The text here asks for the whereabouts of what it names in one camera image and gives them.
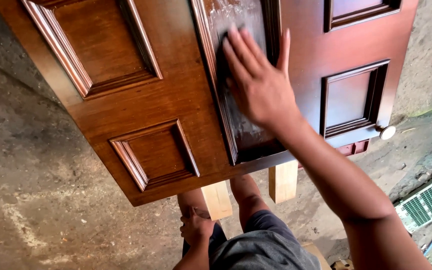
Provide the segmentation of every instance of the gray shorts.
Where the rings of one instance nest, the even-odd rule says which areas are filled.
[[[288,228],[288,226],[269,210],[260,210],[254,213],[248,219],[243,232],[249,233],[259,230],[272,231],[283,236],[286,240],[298,243],[296,237],[294,237],[293,232]],[[213,234],[209,238],[208,255],[211,256],[216,249],[227,240],[223,228],[221,228],[219,224],[215,223]],[[191,246],[186,241],[183,242],[183,257],[189,251],[190,247]]]

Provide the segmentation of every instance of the hand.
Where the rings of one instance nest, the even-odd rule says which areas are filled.
[[[213,229],[216,221],[208,218],[202,218],[195,212],[194,207],[189,209],[190,218],[181,217],[181,221],[185,226],[181,226],[181,237],[188,242],[190,246],[201,240],[209,240],[213,234]]]
[[[241,112],[250,121],[275,132],[284,130],[288,118],[302,118],[288,76],[290,31],[281,36],[276,68],[266,58],[248,30],[232,26],[223,51],[234,77],[227,79]]]

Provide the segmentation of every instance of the brass door knob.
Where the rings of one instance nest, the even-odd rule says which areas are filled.
[[[379,132],[379,138],[383,140],[387,140],[396,133],[396,127],[394,126],[376,126],[376,131]]]

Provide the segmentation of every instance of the concrete floor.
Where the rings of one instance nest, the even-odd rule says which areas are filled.
[[[432,115],[411,118],[431,109],[432,1],[420,0],[393,109],[398,133],[352,158],[392,200],[432,172]],[[330,263],[349,256],[341,222],[303,171],[297,198],[278,205],[267,170],[252,175],[301,242],[315,242]],[[229,237],[242,232],[231,199],[235,215],[221,221]],[[179,217],[175,197],[129,204],[0,18],[0,269],[171,268],[181,257]],[[413,237],[419,246],[431,238],[432,223]]]

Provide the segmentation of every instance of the drain grate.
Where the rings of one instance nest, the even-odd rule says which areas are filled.
[[[396,202],[394,208],[410,233],[432,221],[432,179]]]

